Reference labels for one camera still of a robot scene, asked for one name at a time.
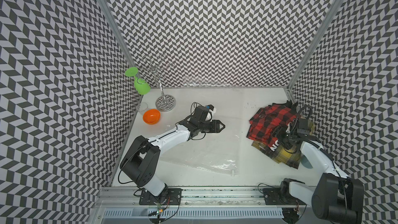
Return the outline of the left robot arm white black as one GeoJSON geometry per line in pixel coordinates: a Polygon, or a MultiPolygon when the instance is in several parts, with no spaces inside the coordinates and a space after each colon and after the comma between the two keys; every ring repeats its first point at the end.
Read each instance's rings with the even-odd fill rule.
{"type": "Polygon", "coordinates": [[[120,172],[152,196],[164,196],[167,185],[155,174],[159,158],[175,146],[193,141],[200,133],[214,134],[225,129],[225,124],[214,119],[215,113],[213,105],[199,105],[189,116],[175,123],[171,131],[151,138],[138,136],[121,160],[120,172]]]}

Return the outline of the clear plastic vacuum bag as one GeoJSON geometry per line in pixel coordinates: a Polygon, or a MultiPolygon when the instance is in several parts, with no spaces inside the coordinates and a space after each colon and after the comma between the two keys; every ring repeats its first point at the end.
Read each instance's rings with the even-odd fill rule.
{"type": "Polygon", "coordinates": [[[220,120],[222,130],[217,134],[200,133],[193,140],[177,145],[163,154],[161,161],[180,166],[235,176],[240,173],[239,150],[243,136],[244,90],[235,88],[170,89],[177,104],[171,112],[168,126],[188,116],[197,102],[213,105],[213,119],[220,120]]]}

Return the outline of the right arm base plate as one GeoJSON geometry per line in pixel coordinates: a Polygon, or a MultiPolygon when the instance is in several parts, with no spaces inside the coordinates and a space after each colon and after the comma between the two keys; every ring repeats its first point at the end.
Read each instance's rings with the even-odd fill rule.
{"type": "Polygon", "coordinates": [[[279,188],[263,188],[260,191],[263,193],[266,205],[306,205],[303,201],[293,198],[289,194],[281,195],[279,188]]]}

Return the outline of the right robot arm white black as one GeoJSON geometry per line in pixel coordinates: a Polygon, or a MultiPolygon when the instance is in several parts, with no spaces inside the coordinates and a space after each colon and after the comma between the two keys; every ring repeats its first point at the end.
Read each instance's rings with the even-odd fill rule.
{"type": "Polygon", "coordinates": [[[280,185],[281,200],[301,201],[313,209],[316,217],[332,223],[360,224],[364,200],[363,184],[341,170],[318,138],[310,132],[308,120],[304,118],[295,119],[275,132],[284,148],[298,149],[320,175],[316,188],[285,178],[280,185]]]}

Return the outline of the red black plaid shirt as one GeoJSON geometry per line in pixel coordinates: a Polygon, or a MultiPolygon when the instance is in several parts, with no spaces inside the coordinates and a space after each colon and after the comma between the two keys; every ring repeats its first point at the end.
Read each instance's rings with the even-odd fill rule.
{"type": "Polygon", "coordinates": [[[279,146],[278,138],[272,137],[272,132],[279,127],[287,126],[297,117],[297,111],[281,104],[272,104],[260,108],[249,120],[250,128],[247,138],[266,145],[271,151],[279,146]]]}

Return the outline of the yellow plaid shirt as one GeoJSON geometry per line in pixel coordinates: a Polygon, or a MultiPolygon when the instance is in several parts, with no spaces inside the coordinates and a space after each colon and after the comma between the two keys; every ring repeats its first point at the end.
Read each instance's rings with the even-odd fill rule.
{"type": "MultiPolygon", "coordinates": [[[[275,131],[272,132],[272,137],[276,138],[276,134],[278,134],[282,130],[282,127],[279,127],[275,131]]],[[[284,148],[284,146],[279,141],[279,146],[275,151],[271,151],[266,145],[261,142],[254,141],[252,146],[265,154],[267,157],[271,158],[276,163],[283,163],[291,168],[298,169],[301,161],[301,152],[300,146],[293,146],[290,150],[284,148]]]]}

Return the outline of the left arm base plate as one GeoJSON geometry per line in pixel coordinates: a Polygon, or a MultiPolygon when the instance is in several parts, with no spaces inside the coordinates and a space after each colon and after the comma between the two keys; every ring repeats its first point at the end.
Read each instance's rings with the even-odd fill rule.
{"type": "Polygon", "coordinates": [[[158,195],[154,196],[148,190],[144,190],[140,195],[140,205],[180,205],[182,188],[164,188],[158,195]]]}

